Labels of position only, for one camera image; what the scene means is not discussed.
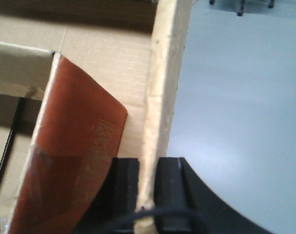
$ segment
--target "gray floor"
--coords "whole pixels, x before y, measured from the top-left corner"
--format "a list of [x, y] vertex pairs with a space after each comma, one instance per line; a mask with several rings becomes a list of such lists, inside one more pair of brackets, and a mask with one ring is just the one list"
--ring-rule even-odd
[[193, 6], [168, 156], [224, 201], [296, 234], [296, 0]]

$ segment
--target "chair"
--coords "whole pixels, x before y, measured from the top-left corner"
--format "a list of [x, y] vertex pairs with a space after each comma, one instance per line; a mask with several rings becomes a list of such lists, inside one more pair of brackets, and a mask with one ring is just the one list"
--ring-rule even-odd
[[[215, 0], [210, 0], [210, 5], [214, 5]], [[275, 0], [270, 0], [268, 8], [274, 8], [275, 6]], [[243, 16], [245, 9], [245, 0], [241, 0], [240, 2], [240, 11], [237, 13], [238, 16]]]

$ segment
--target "cardboard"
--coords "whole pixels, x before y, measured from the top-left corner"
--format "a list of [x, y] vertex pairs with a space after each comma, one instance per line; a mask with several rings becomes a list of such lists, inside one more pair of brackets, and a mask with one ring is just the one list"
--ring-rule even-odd
[[0, 183], [0, 229], [69, 233], [117, 156], [127, 111], [58, 52], [0, 42], [1, 83], [11, 85], [0, 93], [27, 98], [17, 105], [0, 94], [0, 133], [13, 128], [15, 112], [17, 120]]
[[118, 156], [141, 160], [138, 208], [153, 206], [155, 161], [166, 155], [191, 4], [0, 0], [0, 40], [61, 51], [127, 108]]

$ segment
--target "black cable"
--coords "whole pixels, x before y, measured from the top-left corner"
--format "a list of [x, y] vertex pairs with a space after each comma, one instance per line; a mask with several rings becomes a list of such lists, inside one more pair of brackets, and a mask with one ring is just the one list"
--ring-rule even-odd
[[117, 229], [125, 224], [134, 222], [137, 219], [141, 219], [147, 216], [153, 217], [187, 217], [192, 221], [195, 221], [198, 226], [201, 226], [200, 234], [208, 234], [208, 228], [205, 224], [203, 216], [194, 210], [186, 208], [176, 208], [176, 207], [162, 207], [155, 208], [152, 210], [143, 210], [136, 213], [129, 214], [127, 216], [122, 216], [113, 219], [111, 222], [105, 224], [101, 229], [96, 230], [93, 234], [110, 234], [114, 229]]
[[14, 114], [14, 118], [13, 118], [13, 122], [11, 125], [11, 129], [10, 132], [8, 134], [7, 140], [6, 140], [6, 144], [4, 147], [4, 151], [0, 160], [0, 179], [2, 178], [4, 171], [5, 171], [5, 165], [7, 164], [7, 161], [9, 159], [13, 144], [14, 144], [14, 137], [15, 137], [15, 133], [16, 133], [16, 127], [18, 124], [18, 118], [20, 115], [20, 110], [21, 107], [23, 105], [23, 98], [20, 97], [17, 103], [17, 108]]

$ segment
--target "black object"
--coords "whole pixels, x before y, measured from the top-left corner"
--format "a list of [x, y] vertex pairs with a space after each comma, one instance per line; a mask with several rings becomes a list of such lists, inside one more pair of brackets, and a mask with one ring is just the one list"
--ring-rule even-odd
[[[179, 158], [159, 159], [154, 191], [156, 207], [187, 208], [180, 164]], [[193, 233], [190, 221], [186, 217], [159, 217], [156, 224], [160, 233]]]
[[133, 234], [132, 221], [152, 215], [160, 234], [272, 234], [215, 195], [184, 158], [160, 158], [156, 209], [134, 214], [138, 161], [114, 159], [100, 192], [73, 234]]
[[[209, 1], [210, 5], [214, 5], [215, 0]], [[275, 0], [270, 0], [268, 8], [274, 8], [275, 6]], [[245, 10], [245, 0], [240, 0], [240, 10], [237, 12], [238, 16], [243, 16]]]

